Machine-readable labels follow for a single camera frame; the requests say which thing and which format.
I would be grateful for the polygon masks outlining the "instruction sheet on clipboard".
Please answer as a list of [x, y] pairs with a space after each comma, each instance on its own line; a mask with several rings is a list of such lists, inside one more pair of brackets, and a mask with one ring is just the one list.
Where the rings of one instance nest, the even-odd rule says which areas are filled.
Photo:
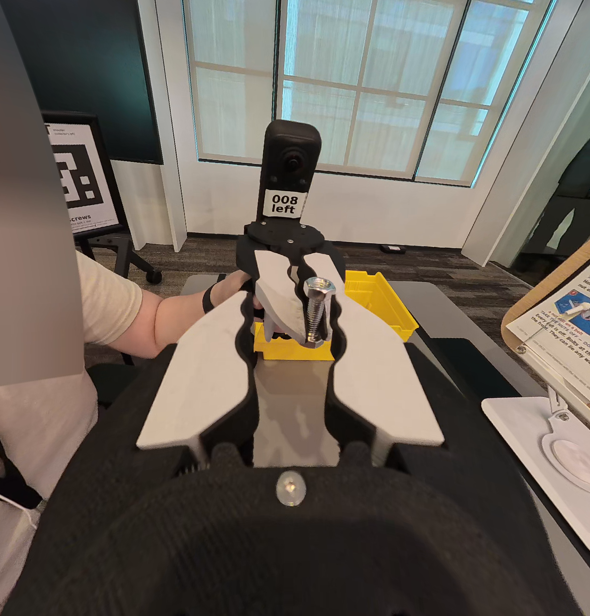
[[501, 335], [507, 346], [517, 354], [548, 386], [568, 404], [585, 422], [590, 424], [590, 403], [554, 371], [548, 369], [537, 356], [508, 331], [507, 325], [520, 317], [542, 300], [547, 299], [558, 288], [581, 272], [590, 263], [590, 239], [583, 244], [562, 265], [558, 266], [542, 282], [519, 300], [503, 318]]

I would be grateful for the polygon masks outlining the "dark wall panel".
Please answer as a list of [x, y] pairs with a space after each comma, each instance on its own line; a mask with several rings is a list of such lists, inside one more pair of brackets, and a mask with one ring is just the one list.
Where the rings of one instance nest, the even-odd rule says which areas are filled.
[[137, 1], [1, 1], [39, 107], [96, 115], [110, 159], [163, 164]]

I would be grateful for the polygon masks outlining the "yellow plastic bin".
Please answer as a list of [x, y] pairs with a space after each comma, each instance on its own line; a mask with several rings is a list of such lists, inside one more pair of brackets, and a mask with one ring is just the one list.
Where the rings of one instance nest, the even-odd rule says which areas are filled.
[[[347, 270], [345, 294], [372, 312], [407, 342], [419, 325], [398, 297], [382, 273], [368, 274], [365, 271]], [[296, 341], [273, 338], [266, 341], [262, 323], [254, 324], [254, 351], [264, 360], [313, 360], [333, 361], [330, 342], [318, 349], [306, 349]]]

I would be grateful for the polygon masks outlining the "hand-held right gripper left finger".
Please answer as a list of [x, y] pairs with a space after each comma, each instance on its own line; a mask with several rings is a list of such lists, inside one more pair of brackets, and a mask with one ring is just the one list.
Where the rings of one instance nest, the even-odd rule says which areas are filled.
[[136, 446], [186, 446], [201, 467], [214, 447], [232, 443], [252, 464], [259, 401], [251, 332], [253, 294], [238, 291], [180, 338]]

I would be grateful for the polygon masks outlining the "marker sign on black stand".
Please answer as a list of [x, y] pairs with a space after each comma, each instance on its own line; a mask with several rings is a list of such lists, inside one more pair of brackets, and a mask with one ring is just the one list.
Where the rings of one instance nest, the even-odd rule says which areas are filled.
[[157, 285], [162, 273], [134, 250], [113, 167], [96, 115], [41, 111], [60, 173], [75, 244], [95, 259], [93, 248], [116, 254], [114, 272], [128, 278], [130, 265]]

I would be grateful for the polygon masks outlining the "white round base stand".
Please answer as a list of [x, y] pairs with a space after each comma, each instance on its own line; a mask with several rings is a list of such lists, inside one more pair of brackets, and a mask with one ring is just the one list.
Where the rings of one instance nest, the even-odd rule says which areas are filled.
[[547, 387], [547, 393], [550, 431], [541, 439], [541, 450], [563, 477], [590, 493], [590, 428], [551, 386]]

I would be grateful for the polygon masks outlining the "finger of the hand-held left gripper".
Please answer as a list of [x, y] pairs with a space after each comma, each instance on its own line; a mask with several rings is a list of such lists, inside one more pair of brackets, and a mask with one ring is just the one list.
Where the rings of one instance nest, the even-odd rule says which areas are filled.
[[337, 294], [345, 291], [345, 270], [335, 265], [333, 259], [321, 252], [315, 252], [302, 257], [300, 265], [296, 269], [294, 281], [294, 318], [304, 318], [307, 311], [307, 299], [303, 290], [303, 284], [310, 277], [321, 277], [334, 284]]
[[264, 334], [272, 339], [279, 329], [300, 345], [307, 342], [304, 304], [296, 293], [296, 284], [289, 276], [287, 257], [268, 250], [254, 252], [259, 272], [255, 295], [265, 311]]

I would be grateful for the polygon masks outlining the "white framed window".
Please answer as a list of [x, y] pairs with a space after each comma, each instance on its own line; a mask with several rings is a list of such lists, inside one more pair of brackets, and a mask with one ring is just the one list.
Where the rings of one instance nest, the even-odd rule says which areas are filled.
[[555, 1], [183, 1], [197, 156], [311, 124], [329, 173], [472, 187]]

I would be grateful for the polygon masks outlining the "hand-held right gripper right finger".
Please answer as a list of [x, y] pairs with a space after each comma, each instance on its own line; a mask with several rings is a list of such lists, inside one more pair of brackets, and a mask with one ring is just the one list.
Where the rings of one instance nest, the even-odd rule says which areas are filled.
[[399, 443], [438, 446], [444, 435], [405, 343], [388, 324], [345, 295], [331, 301], [333, 329], [325, 426], [341, 449], [364, 442], [383, 467]]

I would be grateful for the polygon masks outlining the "printed instruction sheet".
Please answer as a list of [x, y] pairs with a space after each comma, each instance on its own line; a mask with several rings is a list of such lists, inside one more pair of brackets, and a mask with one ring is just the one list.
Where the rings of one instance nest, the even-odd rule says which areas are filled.
[[590, 403], [590, 263], [507, 329]]

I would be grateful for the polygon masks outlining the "white tray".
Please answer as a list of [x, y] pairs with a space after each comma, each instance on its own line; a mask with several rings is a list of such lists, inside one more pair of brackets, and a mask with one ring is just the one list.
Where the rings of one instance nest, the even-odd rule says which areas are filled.
[[482, 410], [590, 552], [590, 493], [563, 477], [541, 450], [550, 431], [549, 398], [488, 398]]

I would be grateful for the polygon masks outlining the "person's left hand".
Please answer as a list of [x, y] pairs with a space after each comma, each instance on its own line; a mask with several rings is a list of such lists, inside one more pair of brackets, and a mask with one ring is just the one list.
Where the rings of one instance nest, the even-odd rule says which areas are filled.
[[223, 280], [218, 281], [213, 286], [209, 295], [211, 304], [214, 307], [218, 307], [250, 281], [251, 277], [241, 270], [228, 274]]

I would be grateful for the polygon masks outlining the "steel hex bolt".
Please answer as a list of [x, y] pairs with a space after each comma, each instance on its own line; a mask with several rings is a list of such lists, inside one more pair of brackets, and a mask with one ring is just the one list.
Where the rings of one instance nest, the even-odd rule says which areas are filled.
[[304, 282], [304, 292], [307, 297], [307, 336], [320, 336], [324, 339], [322, 323], [328, 319], [336, 287], [330, 280], [314, 276]]

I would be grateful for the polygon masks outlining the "person's left forearm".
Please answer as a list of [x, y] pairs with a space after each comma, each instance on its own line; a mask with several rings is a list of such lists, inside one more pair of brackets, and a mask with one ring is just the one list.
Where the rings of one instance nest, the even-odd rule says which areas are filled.
[[135, 292], [92, 293], [83, 305], [84, 342], [140, 358], [155, 358], [205, 315], [204, 293], [161, 298]]

